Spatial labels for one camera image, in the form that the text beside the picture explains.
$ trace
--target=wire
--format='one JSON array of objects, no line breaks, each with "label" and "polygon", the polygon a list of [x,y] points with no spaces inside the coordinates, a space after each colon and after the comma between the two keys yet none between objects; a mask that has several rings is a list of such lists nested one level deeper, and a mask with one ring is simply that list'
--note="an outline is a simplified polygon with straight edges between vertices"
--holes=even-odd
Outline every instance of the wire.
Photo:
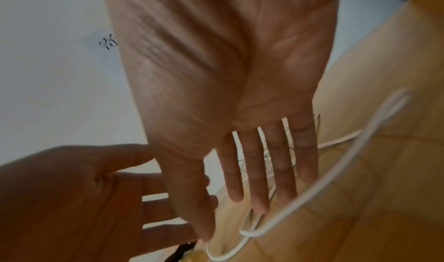
[{"label": "wire", "polygon": [[[340,173],[342,173],[353,159],[362,151],[362,149],[370,141],[371,137],[380,129],[380,127],[401,109],[403,109],[411,100],[412,94],[406,89],[401,89],[390,95],[373,114],[370,121],[362,130],[358,130],[354,133],[348,134],[342,138],[319,144],[318,149],[325,149],[346,141],[356,139],[351,145],[350,149],[339,159],[338,162],[318,181],[316,181],[305,193],[295,198],[284,209],[282,209],[273,219],[267,222],[264,226],[256,229],[259,225],[262,215],[259,216],[252,224],[250,230],[239,230],[239,233],[244,236],[241,242],[228,253],[222,256],[213,256],[210,253],[209,246],[206,244],[205,248],[208,257],[213,261],[225,261],[238,253],[248,242],[250,238],[259,237],[266,234],[273,229],[276,225],[281,223],[285,218],[291,215],[293,212],[302,207],[305,203],[313,199],[318,195],[325,187],[327,187]],[[273,177],[272,173],[268,173],[267,177]],[[269,192],[269,199],[274,196],[276,191],[276,185],[274,184]],[[248,214],[245,216],[242,228],[246,225],[247,219],[251,216],[253,210],[250,208]]]}]

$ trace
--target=pinky finger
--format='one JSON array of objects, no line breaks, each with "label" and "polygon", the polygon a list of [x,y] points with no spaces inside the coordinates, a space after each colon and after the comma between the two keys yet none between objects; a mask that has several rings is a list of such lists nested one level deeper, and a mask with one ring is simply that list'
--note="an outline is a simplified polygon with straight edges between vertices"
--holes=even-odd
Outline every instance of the pinky finger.
[{"label": "pinky finger", "polygon": [[171,246],[194,242],[199,239],[190,224],[160,225],[142,230],[135,256],[162,250]]}]

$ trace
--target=finger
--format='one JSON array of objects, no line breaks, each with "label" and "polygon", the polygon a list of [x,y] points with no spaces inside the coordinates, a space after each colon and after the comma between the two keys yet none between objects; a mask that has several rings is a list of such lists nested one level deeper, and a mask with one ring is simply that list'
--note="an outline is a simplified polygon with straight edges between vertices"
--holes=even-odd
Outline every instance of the finger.
[{"label": "finger", "polygon": [[144,164],[154,157],[148,145],[123,144],[111,146],[85,146],[99,173],[107,174]]},{"label": "finger", "polygon": [[296,179],[282,121],[261,127],[273,164],[277,198],[283,205],[296,198]]},{"label": "finger", "polygon": [[[216,196],[211,196],[211,204],[214,209],[217,208],[219,201]],[[142,220],[144,224],[171,220],[177,217],[168,198],[156,201],[144,201],[142,203]]]},{"label": "finger", "polygon": [[203,160],[184,158],[171,152],[156,154],[169,199],[177,215],[189,222],[200,238],[213,237],[216,221],[210,195],[206,189]]},{"label": "finger", "polygon": [[161,225],[143,229],[139,247],[134,256],[161,250],[167,247],[194,242],[199,236],[190,224]]},{"label": "finger", "polygon": [[[167,192],[161,173],[135,173],[142,184],[142,196],[162,194]],[[210,184],[210,178],[205,176],[205,186]]]},{"label": "finger", "polygon": [[312,183],[318,177],[318,146],[313,106],[287,119],[293,138],[297,174],[305,183]]},{"label": "finger", "polygon": [[268,201],[267,173],[265,171],[264,147],[257,130],[238,132],[245,165],[247,167],[248,183],[250,185],[251,206],[259,214],[270,210]]},{"label": "finger", "polygon": [[237,147],[232,133],[224,137],[219,146],[216,147],[216,152],[221,162],[228,195],[233,201],[239,202],[244,198],[244,189],[237,158]]}]

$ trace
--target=human hand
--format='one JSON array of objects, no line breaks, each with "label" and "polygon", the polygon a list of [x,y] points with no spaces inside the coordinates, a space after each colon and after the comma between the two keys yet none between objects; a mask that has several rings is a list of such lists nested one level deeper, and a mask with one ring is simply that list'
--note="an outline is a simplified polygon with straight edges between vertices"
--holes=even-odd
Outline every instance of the human hand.
[{"label": "human hand", "polygon": [[152,158],[147,145],[66,146],[0,167],[2,261],[125,262],[197,240],[188,224],[142,229],[176,217],[168,199],[142,201],[165,193],[162,176],[116,171]]},{"label": "human hand", "polygon": [[173,207],[202,238],[215,228],[203,165],[213,148],[230,197],[243,197],[233,130],[256,212],[269,209],[258,127],[283,204],[296,197],[296,181],[282,118],[299,177],[317,178],[312,98],[333,45],[338,1],[107,0]]}]

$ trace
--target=wooden surface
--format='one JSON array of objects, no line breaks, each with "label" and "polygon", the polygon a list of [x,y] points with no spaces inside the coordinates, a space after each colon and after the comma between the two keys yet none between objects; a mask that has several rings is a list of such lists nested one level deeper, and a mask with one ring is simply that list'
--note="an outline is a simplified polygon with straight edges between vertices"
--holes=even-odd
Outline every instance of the wooden surface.
[{"label": "wooden surface", "polygon": [[[444,260],[444,0],[411,0],[325,74],[314,100],[319,142],[362,128],[401,87],[415,92],[410,107],[332,185],[230,261]],[[320,153],[321,175],[348,146]],[[213,254],[237,245],[247,209],[248,195],[222,200]],[[265,221],[279,209],[273,200]],[[199,243],[184,261],[210,260]]]}]

